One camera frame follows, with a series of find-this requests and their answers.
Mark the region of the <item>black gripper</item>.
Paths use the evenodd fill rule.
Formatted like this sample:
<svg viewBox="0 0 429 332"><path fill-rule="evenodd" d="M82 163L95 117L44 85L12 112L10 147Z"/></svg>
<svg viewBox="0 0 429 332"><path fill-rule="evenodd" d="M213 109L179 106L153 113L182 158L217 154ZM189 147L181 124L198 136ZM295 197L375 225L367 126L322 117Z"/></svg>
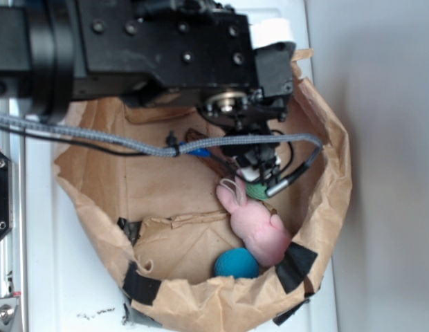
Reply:
<svg viewBox="0 0 429 332"><path fill-rule="evenodd" d="M194 107L228 136L269 135L293 91L292 41L254 48L248 18L216 1L79 1L79 100Z"/></svg>

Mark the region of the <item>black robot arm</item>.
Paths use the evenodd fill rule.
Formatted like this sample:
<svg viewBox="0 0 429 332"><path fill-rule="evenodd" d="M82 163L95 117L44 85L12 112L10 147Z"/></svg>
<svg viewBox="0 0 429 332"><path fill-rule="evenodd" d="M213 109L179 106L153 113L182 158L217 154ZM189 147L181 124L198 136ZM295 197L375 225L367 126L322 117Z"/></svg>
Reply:
<svg viewBox="0 0 429 332"><path fill-rule="evenodd" d="M60 121L73 101L194 107L228 136L269 135L293 92L295 44L252 44L216 1L16 1L0 6L0 98Z"/></svg>

